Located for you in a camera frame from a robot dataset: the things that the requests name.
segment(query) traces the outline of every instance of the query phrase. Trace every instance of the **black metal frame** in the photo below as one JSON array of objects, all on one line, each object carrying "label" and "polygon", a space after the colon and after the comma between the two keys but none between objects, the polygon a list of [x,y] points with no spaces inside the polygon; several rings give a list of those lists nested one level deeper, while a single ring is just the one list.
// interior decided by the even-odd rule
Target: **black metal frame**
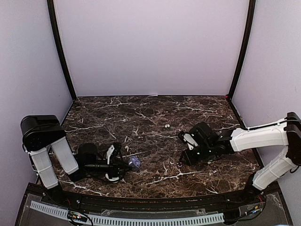
[{"label": "black metal frame", "polygon": [[[19,226],[23,208],[28,194],[40,196],[43,202],[56,204],[49,199],[46,188],[43,186],[29,183],[20,205],[15,226]],[[138,212],[161,212],[161,211],[179,211],[179,210],[199,210],[205,209],[206,212],[217,211],[219,213],[227,213],[237,211],[243,203],[227,203],[227,200],[233,200],[242,194],[241,191],[228,192],[224,194],[203,195],[191,198],[174,198],[174,199],[130,199],[130,198],[114,198],[96,195],[86,195],[73,192],[63,191],[64,196],[71,202],[71,208],[84,213],[96,212],[101,213],[103,210],[123,210]],[[278,182],[273,182],[266,191],[266,194],[278,192],[280,200],[284,207],[287,221],[293,225],[283,194],[279,188]]]},{"label": "black metal frame", "polygon": [[250,38],[250,33],[251,33],[251,28],[252,28],[252,22],[253,22],[253,16],[254,16],[254,12],[255,12],[255,3],[256,3],[256,0],[250,0],[249,1],[249,9],[248,9],[248,15],[247,15],[247,18],[246,18],[246,27],[245,27],[244,37],[243,37],[243,41],[242,41],[242,44],[241,44],[241,49],[240,49],[236,69],[235,69],[235,72],[234,72],[232,84],[231,84],[229,93],[227,95],[227,97],[230,100],[233,98],[236,86],[238,84],[241,69],[242,69],[243,64],[244,64],[244,60],[245,60],[245,56],[246,56],[246,49],[247,49],[248,43],[249,43],[249,38]]},{"label": "black metal frame", "polygon": [[68,66],[67,66],[64,51],[63,51],[63,46],[62,46],[60,33],[58,30],[58,26],[57,26],[57,20],[56,20],[56,16],[55,16],[55,6],[53,3],[53,0],[47,0],[47,4],[48,4],[48,11],[49,11],[49,17],[50,17],[53,37],[55,39],[57,54],[58,54],[58,57],[61,62],[61,67],[62,67],[62,70],[64,73],[64,77],[65,77],[65,80],[66,80],[66,83],[68,86],[69,93],[72,97],[72,100],[74,101],[74,100],[76,100],[77,97],[76,97],[76,93],[75,93],[75,90],[74,90],[74,87],[72,84],[71,76],[69,74]]},{"label": "black metal frame", "polygon": [[[69,93],[74,100],[76,100],[77,96],[74,90],[74,86],[70,77],[70,73],[68,70],[68,66],[66,63],[66,58],[63,52],[63,46],[62,46],[62,42],[61,42],[61,38],[60,38],[60,33],[58,30],[58,25],[57,25],[57,20],[56,20],[56,15],[55,15],[55,7],[54,7],[54,2],[53,0],[47,0],[48,3],[48,10],[49,10],[49,17],[50,17],[50,22],[51,22],[51,27],[52,27],[52,32],[53,32],[53,36],[55,39],[55,45],[56,45],[56,50],[61,62],[61,67],[64,73],[64,77],[69,89]],[[235,73],[233,76],[233,80],[232,80],[232,84],[229,90],[229,93],[227,95],[228,99],[232,99],[235,89],[237,87],[238,84],[238,79],[242,70],[242,66],[244,63],[244,59],[246,56],[246,50],[247,50],[247,46],[248,46],[248,42],[249,42],[249,38],[250,38],[250,33],[251,33],[251,28],[252,28],[252,22],[253,22],[253,16],[254,16],[254,11],[255,11],[255,3],[256,0],[250,0],[249,1],[249,8],[248,8],[248,14],[247,14],[247,19],[246,19],[246,26],[245,26],[245,32],[244,32],[244,36],[243,36],[243,41],[242,41],[242,45],[241,45],[241,49],[240,49],[240,53],[239,53],[239,57],[238,57],[238,63],[235,69]]]}]

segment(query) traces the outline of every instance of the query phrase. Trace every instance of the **black cable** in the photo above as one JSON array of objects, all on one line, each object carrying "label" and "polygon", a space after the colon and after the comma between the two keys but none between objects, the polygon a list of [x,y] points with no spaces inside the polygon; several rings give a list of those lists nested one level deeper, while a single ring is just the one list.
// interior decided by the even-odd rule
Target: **black cable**
[{"label": "black cable", "polygon": [[282,123],[290,122],[290,121],[301,122],[300,120],[296,120],[296,119],[288,119],[288,120],[280,121],[280,122],[277,122],[277,123],[267,124],[267,125],[264,125],[264,126],[252,127],[252,128],[250,128],[250,129],[247,129],[247,128],[246,128],[246,129],[247,129],[247,130],[262,129],[262,128],[266,128],[266,127],[269,127],[269,126],[276,126],[276,125],[278,125],[278,124],[282,124]]},{"label": "black cable", "polygon": [[38,125],[38,126],[32,127],[30,130],[26,131],[26,134],[31,132],[32,130],[34,130],[36,128],[41,128],[41,127],[44,127],[44,126],[60,126],[60,124],[47,123],[47,124]]},{"label": "black cable", "polygon": [[58,205],[58,206],[60,206],[60,207],[63,207],[63,208],[67,208],[68,210],[72,210],[72,211],[74,211],[74,212],[77,212],[77,213],[80,213],[80,214],[84,215],[84,216],[90,221],[91,226],[94,225],[92,219],[91,219],[87,214],[81,213],[81,212],[79,212],[78,210],[75,210],[75,209],[73,209],[73,208],[71,208],[71,207],[66,207],[66,206],[63,206],[63,205],[57,203],[56,201],[54,201],[54,200],[50,197],[50,195],[49,195],[47,192],[45,192],[44,194],[46,194],[46,195],[48,196],[48,198],[49,198],[52,202],[54,202],[56,205]]},{"label": "black cable", "polygon": [[264,208],[265,208],[266,205],[267,205],[267,194],[266,194],[266,191],[264,191],[264,197],[265,197],[265,202],[264,202],[264,204],[263,204],[263,208],[262,208],[262,210],[261,210],[255,217],[250,218],[250,219],[241,219],[241,220],[239,220],[239,221],[248,221],[248,220],[254,220],[255,218],[258,218],[259,215],[262,214],[262,212],[264,211]]},{"label": "black cable", "polygon": [[253,218],[250,218],[250,219],[242,219],[243,217],[247,217],[249,216],[250,214],[247,214],[248,212],[245,212],[243,215],[237,217],[237,218],[233,218],[233,219],[224,219],[225,221],[248,221],[248,220],[253,220],[255,218],[257,218],[259,215],[261,215],[261,213],[263,212],[264,208],[266,207],[266,204],[267,204],[267,196],[266,196],[266,192],[264,191],[264,196],[265,196],[265,203],[263,204],[263,208],[262,210]]},{"label": "black cable", "polygon": [[291,169],[291,170],[290,170],[290,173],[295,173],[295,172],[299,169],[299,167],[300,167],[300,166],[297,166],[294,170]]}]

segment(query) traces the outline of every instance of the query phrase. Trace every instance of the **black robot arm segment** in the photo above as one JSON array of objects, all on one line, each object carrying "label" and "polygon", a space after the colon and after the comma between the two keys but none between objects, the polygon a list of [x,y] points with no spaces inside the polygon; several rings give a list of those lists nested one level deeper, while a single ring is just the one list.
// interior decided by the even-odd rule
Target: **black robot arm segment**
[{"label": "black robot arm segment", "polygon": [[195,125],[188,133],[181,131],[179,139],[188,145],[182,152],[179,162],[193,165],[198,161],[212,161],[222,154],[234,153],[230,144],[231,134],[234,129],[223,130],[217,135],[205,123]]}]

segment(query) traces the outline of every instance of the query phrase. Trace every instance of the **wire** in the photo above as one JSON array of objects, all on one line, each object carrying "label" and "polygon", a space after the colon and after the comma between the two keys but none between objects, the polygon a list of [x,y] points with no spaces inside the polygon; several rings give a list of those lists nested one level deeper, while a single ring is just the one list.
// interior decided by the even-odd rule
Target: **wire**
[{"label": "wire", "polygon": [[294,170],[290,169],[290,173],[295,173],[298,169],[299,169],[300,166],[297,166]]},{"label": "wire", "polygon": [[301,120],[296,120],[296,119],[288,119],[288,120],[284,120],[284,121],[280,121],[280,122],[276,122],[276,123],[272,123],[272,124],[267,124],[267,125],[264,125],[264,126],[257,126],[257,127],[252,127],[250,129],[247,129],[247,130],[256,130],[256,129],[262,129],[262,128],[266,128],[266,127],[269,127],[269,126],[276,126],[276,125],[279,125],[279,124],[282,124],[282,123],[285,123],[285,122],[290,122],[290,121],[296,121],[296,122],[300,122],[301,123]]},{"label": "wire", "polygon": [[[68,207],[65,207],[65,206],[63,206],[63,205],[57,203],[56,201],[54,201],[54,200],[50,197],[50,195],[49,195],[47,192],[45,192],[44,194],[46,194],[46,195],[48,196],[48,198],[49,198],[52,202],[54,202],[56,205],[58,205],[58,206],[60,206],[60,207],[63,207],[63,208],[67,208],[67,209],[72,210],[72,211],[74,211],[74,212],[80,213],[78,210],[75,210],[75,209],[73,209],[73,208],[71,208],[71,207],[68,208]],[[85,213],[80,213],[80,214],[84,215],[84,216],[90,221],[91,226],[94,225],[92,219],[91,219],[87,214],[85,214]]]},{"label": "wire", "polygon": [[47,123],[47,124],[38,125],[38,126],[32,127],[30,130],[26,131],[26,134],[28,134],[29,132],[31,132],[32,130],[34,130],[36,128],[41,128],[41,127],[44,127],[44,126],[60,126],[60,124]]},{"label": "wire", "polygon": [[267,203],[267,196],[266,196],[266,192],[264,192],[264,196],[265,196],[265,203],[263,203],[262,199],[260,196],[258,196],[257,198],[260,200],[260,205],[262,205],[262,210],[253,218],[250,219],[242,219],[243,217],[247,217],[249,216],[254,210],[249,210],[248,212],[245,212],[243,215],[237,217],[237,218],[233,218],[233,219],[224,219],[225,221],[248,221],[248,220],[253,220],[255,218],[257,218],[259,215],[261,215],[261,213],[263,212],[264,208],[266,207],[266,203]]},{"label": "wire", "polygon": [[266,191],[264,191],[264,197],[265,197],[265,202],[262,204],[263,205],[263,208],[262,210],[253,218],[250,218],[250,219],[241,219],[239,221],[248,221],[248,220],[254,220],[255,218],[258,218],[259,215],[261,215],[261,213],[264,211],[264,208],[266,207],[267,205],[267,194],[266,194]]}]

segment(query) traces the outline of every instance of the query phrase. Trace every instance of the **enclosure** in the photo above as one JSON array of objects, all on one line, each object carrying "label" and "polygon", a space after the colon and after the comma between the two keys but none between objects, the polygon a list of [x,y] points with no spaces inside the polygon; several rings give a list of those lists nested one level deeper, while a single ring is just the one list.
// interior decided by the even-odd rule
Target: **enclosure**
[{"label": "enclosure", "polygon": [[[278,146],[248,149],[179,167],[187,149],[178,138],[180,131],[204,121],[219,135],[225,129],[274,122],[288,112],[301,115],[298,1],[45,0],[0,5],[4,225],[16,219],[21,225],[25,215],[18,213],[19,206],[25,213],[27,196],[43,194],[41,180],[22,151],[20,121],[27,115],[56,115],[75,154],[80,145],[92,143],[104,155],[119,142],[126,161],[139,158],[140,170],[127,172],[118,183],[103,176],[72,182],[49,151],[60,185],[80,200],[79,210],[114,210],[113,217],[123,218],[134,210],[157,216],[166,211],[166,218],[196,217],[189,212],[195,210],[223,213],[230,207],[221,200],[240,194],[250,175],[281,151]],[[267,189],[269,204],[257,222],[268,225],[277,213],[271,225],[301,224],[299,178],[298,171],[287,173]],[[37,185],[27,187],[28,182]],[[41,197],[32,200],[47,202]],[[168,217],[168,211],[175,212]],[[31,212],[28,216],[32,225],[34,218],[42,218]],[[47,222],[54,224],[53,219]]]}]

